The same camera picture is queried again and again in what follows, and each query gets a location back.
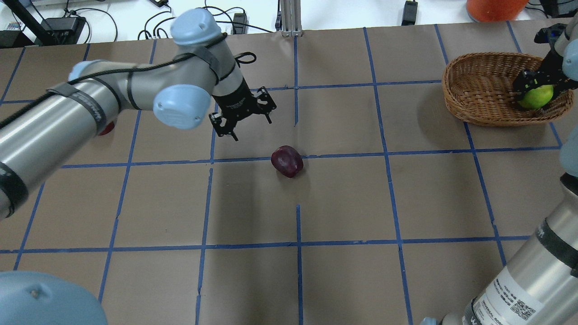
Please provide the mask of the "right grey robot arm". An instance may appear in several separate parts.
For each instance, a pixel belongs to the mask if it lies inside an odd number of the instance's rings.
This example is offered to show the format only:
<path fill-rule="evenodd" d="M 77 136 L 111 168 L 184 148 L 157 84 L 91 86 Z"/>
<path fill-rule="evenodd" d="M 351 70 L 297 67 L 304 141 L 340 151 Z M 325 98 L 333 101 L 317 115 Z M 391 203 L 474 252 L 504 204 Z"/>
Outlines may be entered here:
<path fill-rule="evenodd" d="M 442 78 L 446 107 L 483 126 L 548 122 L 572 106 L 577 88 L 577 18 L 542 28 L 545 58 L 464 54 Z M 562 325 L 577 313 L 577 130 L 561 146 L 564 198 L 503 270 L 465 307 L 424 325 Z"/>

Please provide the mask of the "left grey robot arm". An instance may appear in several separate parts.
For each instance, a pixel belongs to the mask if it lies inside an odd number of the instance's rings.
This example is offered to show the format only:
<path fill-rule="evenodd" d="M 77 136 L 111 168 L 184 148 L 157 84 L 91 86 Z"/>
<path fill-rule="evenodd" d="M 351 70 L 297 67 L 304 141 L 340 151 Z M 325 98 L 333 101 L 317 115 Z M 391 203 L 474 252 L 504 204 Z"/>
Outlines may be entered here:
<path fill-rule="evenodd" d="M 265 87 L 254 94 L 213 15 L 204 8 L 176 17 L 175 56 L 161 64 L 107 60 L 76 64 L 66 82 L 1 122 L 1 218 L 11 217 L 51 174 L 126 109 L 152 111 L 169 127 L 191 130 L 209 120 L 217 136 L 277 108 Z"/>

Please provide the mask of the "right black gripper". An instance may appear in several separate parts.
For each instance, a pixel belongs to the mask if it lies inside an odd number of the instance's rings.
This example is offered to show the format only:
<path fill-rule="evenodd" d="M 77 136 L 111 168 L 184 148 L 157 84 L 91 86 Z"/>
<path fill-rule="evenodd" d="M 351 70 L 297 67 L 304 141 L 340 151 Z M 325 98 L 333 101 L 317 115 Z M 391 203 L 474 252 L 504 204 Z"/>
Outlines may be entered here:
<path fill-rule="evenodd" d="M 577 48 L 567 47 L 562 54 L 549 51 L 537 70 L 522 70 L 513 82 L 516 98 L 522 98 L 529 91 L 541 86 L 553 86 L 554 98 L 569 90 L 576 90 L 577 81 Z"/>

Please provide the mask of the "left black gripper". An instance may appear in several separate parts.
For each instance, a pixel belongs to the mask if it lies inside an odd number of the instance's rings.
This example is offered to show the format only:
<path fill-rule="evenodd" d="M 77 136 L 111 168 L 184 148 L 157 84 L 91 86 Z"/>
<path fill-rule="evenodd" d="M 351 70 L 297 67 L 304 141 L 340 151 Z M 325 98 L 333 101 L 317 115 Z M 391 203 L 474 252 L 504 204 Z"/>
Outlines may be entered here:
<path fill-rule="evenodd" d="M 251 115 L 264 115 L 268 124 L 272 124 L 270 114 L 277 108 L 266 87 L 260 87 L 255 95 L 246 80 L 242 80 L 233 92 L 212 97 L 219 106 L 219 112 L 209 114 L 216 135 L 230 135 L 236 142 L 239 138 L 234 128 L 238 122 Z"/>

